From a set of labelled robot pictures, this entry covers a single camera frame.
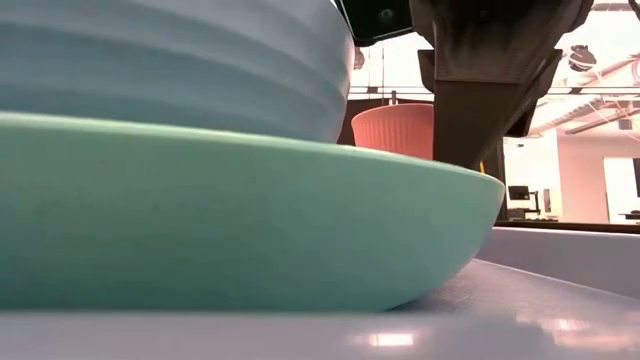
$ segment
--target robotic arm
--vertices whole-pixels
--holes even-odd
[[[584,23],[592,5],[593,0],[409,0],[413,30],[434,48],[418,53],[422,83],[435,94],[434,158],[476,168],[514,125],[526,134],[562,58],[555,44]]]

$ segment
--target pink plastic cup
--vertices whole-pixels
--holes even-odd
[[[433,159],[433,105],[381,106],[358,114],[351,126],[358,147]]]

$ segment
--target white bowl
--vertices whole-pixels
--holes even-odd
[[[3,110],[335,142],[354,48],[328,0],[0,0]]]

